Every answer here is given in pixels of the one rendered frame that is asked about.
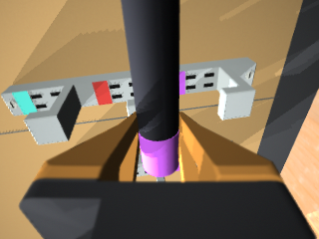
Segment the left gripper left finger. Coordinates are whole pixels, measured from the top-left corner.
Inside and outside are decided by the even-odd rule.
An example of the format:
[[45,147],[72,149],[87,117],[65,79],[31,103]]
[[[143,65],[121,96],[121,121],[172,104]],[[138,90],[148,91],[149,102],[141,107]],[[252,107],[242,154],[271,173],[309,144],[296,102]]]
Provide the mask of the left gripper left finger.
[[139,155],[138,117],[134,112],[116,126],[46,160],[34,180],[98,178],[101,181],[136,181]]

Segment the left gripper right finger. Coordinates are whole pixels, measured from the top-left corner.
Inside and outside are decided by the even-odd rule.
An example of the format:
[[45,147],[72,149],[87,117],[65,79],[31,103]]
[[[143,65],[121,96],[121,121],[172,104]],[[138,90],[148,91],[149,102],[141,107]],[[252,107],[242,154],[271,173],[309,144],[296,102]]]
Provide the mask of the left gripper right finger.
[[183,112],[179,112],[178,160],[181,181],[284,182],[271,160],[201,126]]

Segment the black metal bar with violet end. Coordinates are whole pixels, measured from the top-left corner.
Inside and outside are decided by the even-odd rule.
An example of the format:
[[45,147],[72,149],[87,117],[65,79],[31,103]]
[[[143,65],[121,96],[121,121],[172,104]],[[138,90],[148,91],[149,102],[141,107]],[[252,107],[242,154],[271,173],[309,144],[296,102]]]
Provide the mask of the black metal bar with violet end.
[[179,166],[179,0],[121,0],[144,170]]

